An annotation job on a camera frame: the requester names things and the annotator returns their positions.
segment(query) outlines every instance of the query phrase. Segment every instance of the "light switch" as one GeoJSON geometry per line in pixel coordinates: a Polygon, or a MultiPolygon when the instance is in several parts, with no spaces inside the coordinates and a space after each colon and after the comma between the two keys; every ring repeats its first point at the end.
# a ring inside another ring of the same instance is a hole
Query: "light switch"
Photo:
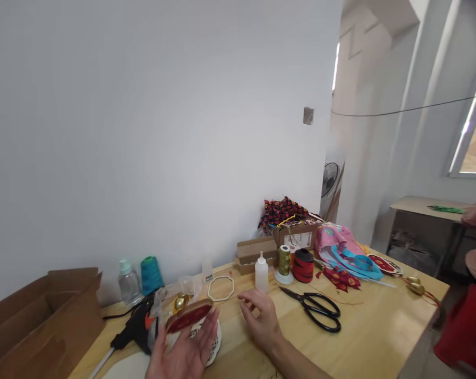
{"type": "Polygon", "coordinates": [[[302,122],[305,125],[313,125],[313,114],[315,113],[314,109],[305,107],[305,115],[302,119],[302,122]]]}

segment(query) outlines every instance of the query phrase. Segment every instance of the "paper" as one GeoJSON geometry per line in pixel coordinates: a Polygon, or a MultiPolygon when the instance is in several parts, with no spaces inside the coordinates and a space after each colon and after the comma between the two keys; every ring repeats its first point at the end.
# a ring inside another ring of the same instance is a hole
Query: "paper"
{"type": "Polygon", "coordinates": [[[286,235],[283,244],[287,246],[292,245],[296,248],[296,250],[300,248],[307,248],[311,245],[312,234],[313,233],[308,232],[308,233],[286,235]]]}
{"type": "Polygon", "coordinates": [[[145,353],[133,354],[117,363],[103,376],[103,379],[145,379],[150,357],[145,353]]]}

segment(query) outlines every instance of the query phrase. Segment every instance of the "red ribbon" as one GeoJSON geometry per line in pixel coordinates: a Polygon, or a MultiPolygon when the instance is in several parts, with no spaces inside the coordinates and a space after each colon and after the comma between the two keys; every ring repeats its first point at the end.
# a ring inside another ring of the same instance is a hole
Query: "red ribbon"
{"type": "Polygon", "coordinates": [[[292,265],[292,274],[298,281],[302,283],[310,283],[313,280],[313,266],[313,261],[305,262],[295,255],[294,263],[292,265]]]}

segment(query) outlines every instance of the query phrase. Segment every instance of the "red stool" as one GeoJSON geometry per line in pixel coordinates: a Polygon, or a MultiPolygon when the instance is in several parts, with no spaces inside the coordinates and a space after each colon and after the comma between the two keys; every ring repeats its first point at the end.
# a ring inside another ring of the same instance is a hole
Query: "red stool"
{"type": "Polygon", "coordinates": [[[448,367],[463,361],[476,369],[476,285],[471,284],[465,297],[447,317],[434,354],[448,367]]]}

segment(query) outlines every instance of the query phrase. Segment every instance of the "white octagon ring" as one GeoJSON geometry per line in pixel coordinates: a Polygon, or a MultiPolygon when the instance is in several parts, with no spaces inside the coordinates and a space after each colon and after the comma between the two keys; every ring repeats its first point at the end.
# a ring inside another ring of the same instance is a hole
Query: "white octagon ring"
{"type": "Polygon", "coordinates": [[[210,299],[212,299],[214,302],[217,302],[217,301],[224,301],[224,300],[227,300],[231,297],[231,295],[234,293],[234,280],[229,276],[229,275],[226,275],[226,276],[217,276],[215,279],[213,279],[211,282],[210,282],[210,285],[208,286],[208,297],[210,299]],[[222,278],[228,278],[231,282],[232,282],[232,291],[229,295],[227,295],[227,297],[224,297],[224,298],[221,298],[221,299],[214,299],[211,295],[210,295],[210,290],[211,290],[211,285],[213,284],[213,282],[217,279],[222,279],[222,278]]]}

